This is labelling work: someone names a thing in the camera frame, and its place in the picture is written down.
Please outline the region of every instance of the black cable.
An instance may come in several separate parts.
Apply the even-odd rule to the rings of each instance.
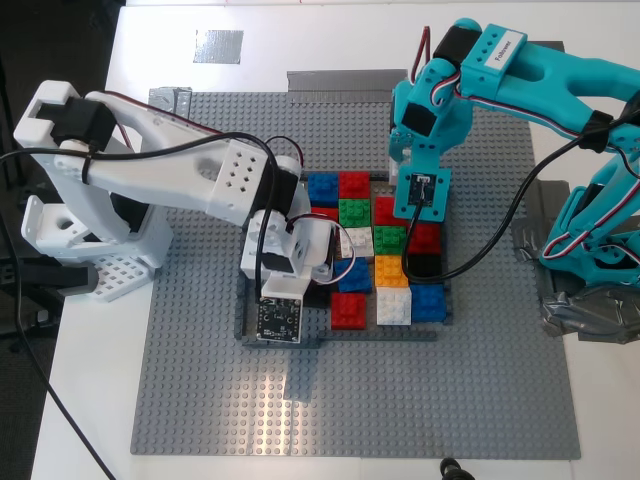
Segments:
[[[520,184],[520,188],[518,189],[518,192],[516,193],[516,195],[513,197],[511,205],[509,206],[509,209],[507,210],[507,213],[505,214],[504,218],[502,219],[502,222],[500,223],[500,226],[498,227],[496,232],[493,234],[493,236],[489,239],[489,241],[485,244],[485,246],[482,247],[482,249],[480,249],[480,251],[478,253],[476,253],[473,257],[471,257],[467,262],[465,262],[461,266],[459,266],[457,268],[454,268],[453,270],[451,270],[451,271],[449,271],[447,273],[443,273],[441,275],[435,275],[435,276],[432,276],[432,277],[419,277],[419,276],[413,275],[409,271],[409,243],[411,242],[411,238],[413,236],[413,232],[415,231],[416,225],[418,224],[418,221],[419,221],[419,218],[420,218],[420,213],[421,213],[422,208],[424,206],[424,200],[425,200],[424,199],[424,188],[425,188],[426,184],[423,185],[422,192],[421,192],[421,195],[420,195],[420,201],[418,202],[418,205],[416,206],[416,209],[415,209],[415,211],[413,213],[413,217],[411,219],[411,224],[409,226],[409,231],[407,232],[407,238],[405,240],[404,247],[402,248],[402,271],[403,271],[403,273],[413,283],[417,283],[417,284],[432,284],[432,283],[442,283],[445,280],[450,280],[452,278],[457,277],[458,275],[462,275],[463,273],[465,273],[468,270],[470,270],[471,268],[473,268],[476,264],[478,264],[478,262],[480,262],[493,249],[493,247],[496,246],[496,244],[498,243],[498,241],[500,240],[502,235],[504,235],[504,232],[506,232],[507,228],[509,227],[509,224],[511,223],[511,220],[513,219],[514,215],[516,214],[516,211],[518,210],[518,205],[520,204],[520,202],[524,198],[524,195],[525,195],[527,189],[531,186],[531,184],[533,183],[533,180],[535,180],[535,178],[538,176],[538,174],[547,165],[549,165],[551,162],[553,162],[554,160],[558,159],[559,157],[561,157],[562,155],[567,153],[569,150],[571,150],[571,149],[575,148],[576,146],[578,146],[580,144],[580,142],[587,135],[594,135],[594,134],[602,133],[602,132],[605,132],[605,131],[609,132],[609,131],[613,130],[614,128],[622,125],[623,123],[626,123],[627,121],[629,121],[631,118],[635,117],[638,114],[640,114],[640,110],[636,110],[634,112],[631,112],[628,115],[624,115],[623,117],[620,117],[617,120],[611,122],[609,125],[602,126],[602,127],[596,127],[596,128],[594,128],[592,130],[584,132],[584,133],[580,134],[579,136],[577,136],[576,138],[574,138],[573,140],[571,140],[569,143],[567,143],[564,146],[560,147],[555,152],[551,153],[547,158],[545,158],[542,162],[540,162],[538,165],[536,165],[529,172],[529,174],[523,180],[523,182]],[[624,154],[622,149],[620,149],[617,146],[611,146],[611,148],[614,148],[615,150],[617,150],[618,152],[620,152],[622,154],[622,158],[623,158],[623,161],[625,162],[625,166],[627,167],[627,170],[629,170],[631,168],[631,165],[627,166],[628,158],[626,157],[626,155]]]
[[[275,156],[271,149],[267,146],[266,143],[262,142],[257,137],[253,135],[249,135],[243,132],[228,132],[220,135],[212,135],[209,137],[205,137],[202,139],[195,140],[193,142],[185,143],[182,145],[177,145],[175,147],[165,148],[162,150],[156,150],[153,152],[141,152],[141,153],[126,153],[126,154],[104,154],[104,153],[93,153],[87,154],[87,152],[80,152],[76,150],[65,150],[65,149],[55,149],[55,148],[23,148],[20,150],[15,150],[12,152],[5,153],[0,156],[0,163],[4,164],[8,159],[17,157],[18,155],[28,154],[28,155],[67,155],[71,157],[79,157],[84,158],[85,163],[83,165],[83,182],[86,183],[88,176],[88,167],[92,160],[102,160],[102,161],[127,161],[127,160],[142,160],[148,158],[157,158],[165,155],[171,155],[174,153],[182,152],[191,148],[195,148],[201,145],[205,145],[207,143],[224,140],[224,139],[244,139],[249,140],[253,143],[256,143],[264,152],[267,154],[267,161],[272,169],[273,177],[272,177],[272,188],[269,192],[269,197],[267,199],[267,203],[264,209],[264,216],[262,220],[262,225],[260,226],[260,232],[258,234],[258,245],[256,251],[256,272],[255,272],[255,281],[256,281],[256,301],[260,299],[261,291],[262,291],[262,278],[261,278],[261,266],[262,266],[262,251],[264,249],[264,241],[267,231],[267,225],[269,223],[269,216],[273,210],[273,205],[275,203],[275,193],[279,188],[279,168],[276,162]],[[75,422],[69,411],[66,409],[60,397],[53,389],[49,380],[42,370],[42,367],[38,363],[33,350],[29,344],[29,341],[24,333],[24,329],[22,328],[22,319],[21,319],[21,309],[22,309],[22,276],[20,270],[20,260],[13,246],[13,242],[11,240],[11,236],[9,234],[9,230],[4,221],[4,217],[0,213],[0,233],[2,234],[4,243],[7,245],[7,249],[9,251],[9,255],[11,257],[11,263],[13,265],[14,276],[15,276],[15,312],[14,312],[14,320],[16,330],[18,332],[18,336],[20,337],[21,342],[24,345],[25,350],[31,360],[34,369],[39,377],[39,379],[44,384],[47,392],[53,399],[54,403],[65,417],[71,428],[76,432],[78,438],[82,441],[86,449],[89,451],[93,459],[100,466],[102,471],[105,473],[107,478],[110,480],[115,480],[115,476],[109,468],[106,466],[104,461],[100,458],[96,450],[93,448],[87,437],[84,435],[78,424]]]
[[[9,251],[9,256],[11,257],[11,265],[13,266],[14,285],[15,285],[15,297],[14,297],[15,311],[13,312],[13,318],[14,318],[16,331],[18,332],[18,337],[20,338],[22,345],[27,351],[27,356],[29,357],[31,364],[35,369],[38,375],[38,378],[44,384],[45,388],[47,389],[47,392],[53,399],[54,403],[56,404],[56,406],[58,407],[58,409],[60,410],[64,418],[67,419],[67,422],[69,422],[69,425],[71,425],[71,428],[73,428],[73,430],[76,432],[76,435],[78,435],[78,438],[80,438],[80,440],[82,441],[86,449],[89,451],[89,453],[91,454],[93,459],[96,461],[96,463],[100,466],[100,468],[102,469],[104,474],[107,476],[107,478],[109,478],[109,480],[115,480],[116,479],[115,475],[111,473],[111,470],[109,470],[109,467],[107,467],[107,465],[104,463],[102,458],[100,458],[100,455],[98,455],[98,452],[96,452],[96,450],[93,448],[93,446],[91,445],[91,443],[89,442],[85,434],[82,432],[78,424],[75,422],[75,420],[73,419],[69,411],[66,409],[66,407],[62,403],[62,400],[60,400],[60,397],[58,397],[58,394],[56,393],[56,391],[53,389],[53,387],[49,383],[49,379],[47,378],[46,373],[44,373],[44,370],[42,370],[42,367],[40,366],[40,364],[38,363],[38,359],[33,353],[33,350],[31,349],[31,345],[29,344],[29,340],[27,339],[27,336],[24,333],[24,329],[22,328],[22,315],[21,315],[22,275],[20,270],[20,260],[18,259],[18,254],[16,253],[15,247],[13,245],[13,241],[11,240],[11,235],[9,234],[9,229],[7,228],[7,224],[4,221],[2,212],[0,212],[0,233],[2,234],[3,241],[7,247],[7,250]]]
[[[300,161],[300,166],[304,167],[304,155],[302,154],[302,148],[300,148],[300,145],[298,145],[298,143],[295,140],[293,140],[293,139],[291,139],[289,137],[286,137],[284,135],[276,135],[274,137],[271,137],[271,138],[267,139],[264,143],[269,145],[269,142],[271,142],[272,140],[277,140],[279,138],[282,139],[282,140],[286,140],[287,142],[289,142],[291,145],[294,146],[294,148],[298,152],[298,160]]]
[[[627,172],[629,172],[635,178],[640,180],[640,175],[638,175],[636,172],[633,171],[633,168],[631,167],[631,163],[629,163],[629,157],[627,157],[627,154],[624,153],[624,150],[622,150],[620,147],[617,147],[617,146],[611,146],[611,148],[613,148],[616,152],[618,152],[618,154],[622,157],[622,163],[624,164],[624,168],[627,169]]]
[[[511,220],[513,219],[513,216],[518,210],[518,205],[520,204],[520,201],[524,198],[524,194],[526,193],[527,189],[531,186],[535,178],[538,176],[538,174],[542,171],[542,169],[545,168],[554,160],[556,160],[557,158],[559,158],[560,156],[567,153],[572,148],[576,147],[579,142],[580,142],[579,138],[572,140],[571,142],[567,143],[563,147],[553,152],[551,155],[545,158],[542,162],[536,165],[531,170],[531,172],[529,172],[529,175],[527,175],[527,177],[524,179],[524,181],[520,185],[520,188],[518,189],[518,192],[513,198],[513,201],[511,202],[511,205],[509,206],[509,209],[507,210],[506,215],[502,219],[502,223],[500,223],[498,230],[496,230],[496,232],[493,234],[491,239],[486,243],[484,247],[482,247],[482,249],[478,253],[476,253],[473,257],[471,257],[470,260],[468,260],[466,263],[464,263],[460,267],[457,267],[451,270],[450,272],[443,273],[442,275],[436,275],[433,277],[418,277],[416,275],[413,275],[409,271],[409,243],[411,242],[411,237],[413,236],[413,232],[416,228],[416,225],[418,224],[418,219],[420,218],[420,212],[422,211],[422,207],[424,206],[425,198],[424,198],[424,186],[423,186],[423,189],[422,189],[423,191],[422,191],[422,194],[420,195],[420,201],[418,202],[418,205],[416,206],[416,210],[413,213],[413,217],[411,219],[411,225],[409,226],[409,232],[407,233],[407,238],[404,243],[404,247],[402,248],[402,271],[407,276],[407,278],[411,282],[418,283],[418,284],[442,283],[445,280],[450,280],[452,278],[457,277],[458,275],[462,275],[466,271],[473,268],[478,262],[480,262],[480,260],[482,260],[493,249],[493,247],[495,247],[495,245],[498,243],[502,235],[504,235],[504,232],[509,227]]]
[[[271,212],[273,211],[273,206],[275,204],[276,192],[279,191],[279,187],[280,187],[280,169],[278,168],[276,157],[274,156],[273,152],[265,142],[260,140],[258,137],[255,137],[248,133],[225,132],[217,135],[210,135],[208,137],[199,138],[198,140],[183,143],[181,145],[176,145],[174,147],[163,148],[160,150],[153,150],[150,152],[94,153],[91,158],[93,160],[101,160],[101,161],[146,160],[150,158],[163,157],[165,155],[173,155],[174,153],[183,152],[185,150],[200,147],[208,143],[213,143],[213,142],[217,142],[220,140],[227,140],[227,139],[248,140],[258,145],[258,147],[260,147],[267,154],[267,161],[271,166],[271,171],[272,171],[272,185],[269,191],[269,198],[267,199],[267,203],[264,208],[264,216],[262,219],[262,224],[260,225],[260,232],[258,233],[258,245],[256,250],[255,298],[256,298],[256,302],[258,302],[260,300],[260,297],[262,296],[261,266],[262,266],[262,251],[264,249],[264,240],[267,233],[267,225],[269,223],[269,217],[271,216]],[[0,156],[0,162],[3,162],[8,158],[11,158],[13,156],[20,155],[20,154],[66,155],[69,157],[78,157],[78,158],[85,158],[85,159],[87,158],[87,152],[80,152],[77,150],[31,147],[31,148],[23,148],[21,150],[15,150],[13,152],[5,153],[4,155]]]

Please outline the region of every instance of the blue lego brick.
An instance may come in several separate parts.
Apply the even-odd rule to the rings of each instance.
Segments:
[[[447,303],[443,285],[409,285],[411,322],[444,322]]]
[[[351,263],[351,259],[339,260],[334,263],[336,275],[344,272]],[[373,289],[371,275],[367,260],[363,257],[356,258],[356,263],[349,274],[338,282],[338,290],[341,293],[370,293]]]
[[[307,187],[312,207],[338,206],[337,173],[311,173]]]

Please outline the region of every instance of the table surface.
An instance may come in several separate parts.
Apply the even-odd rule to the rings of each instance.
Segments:
[[[290,70],[409,68],[423,25],[437,44],[452,23],[471,17],[563,40],[566,50],[640,69],[639,3],[429,4],[361,6],[127,7],[120,12],[107,88],[147,100],[159,86],[195,91],[287,90]],[[240,65],[194,64],[196,30],[244,31]],[[590,99],[619,114],[622,103]],[[564,140],[533,125],[536,161]],[[606,161],[572,151],[541,178],[588,183]],[[438,460],[133,456],[131,430],[152,286],[112,303],[67,300],[51,383],[118,479],[436,479]],[[601,480],[640,471],[640,342],[581,343],[565,337],[582,458],[577,461],[463,461],[478,480]],[[33,479],[104,478],[47,399]]]

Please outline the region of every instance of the white label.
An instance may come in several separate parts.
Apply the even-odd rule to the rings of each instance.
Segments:
[[[513,52],[516,51],[516,47],[518,43],[522,40],[522,34],[518,32],[514,32],[513,30],[507,30],[502,35],[502,38],[496,45],[496,48],[493,49],[491,55],[485,62],[485,66],[489,68],[495,68],[496,70],[502,70],[502,68],[507,64]]]

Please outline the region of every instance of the white robotic arm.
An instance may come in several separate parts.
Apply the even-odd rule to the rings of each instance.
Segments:
[[[100,104],[108,112],[102,108],[95,113]],[[98,151],[132,153],[111,136],[113,124],[106,122],[107,135],[98,132],[110,115],[140,134],[146,151],[209,135],[109,94],[93,92],[82,100],[70,84],[46,81],[19,122],[15,138],[24,147],[59,147],[88,156],[100,143],[93,140],[100,139],[104,145]],[[79,123],[82,133],[78,133]],[[101,277],[106,271],[94,292],[96,297],[112,300],[153,278],[172,239],[163,206],[198,210],[234,225],[248,225],[241,267],[248,277],[255,276],[258,231],[272,182],[264,150],[224,140],[153,159],[92,161],[85,170],[87,184],[83,183],[85,158],[34,158],[47,171],[64,204],[43,205],[31,197],[22,234],[41,253],[62,263],[88,260],[97,265]],[[269,280],[263,294],[302,300],[312,278],[331,278],[326,259],[333,228],[326,222],[299,222],[287,231],[287,218],[310,211],[309,198],[299,183],[299,162],[290,157],[276,157],[276,161],[287,182],[279,195],[281,205],[269,218],[263,252],[270,261],[263,260],[261,270]],[[114,197],[134,200],[125,201],[125,206],[135,207],[141,218],[123,215],[117,208],[122,202]],[[126,275],[116,273],[123,270]]]

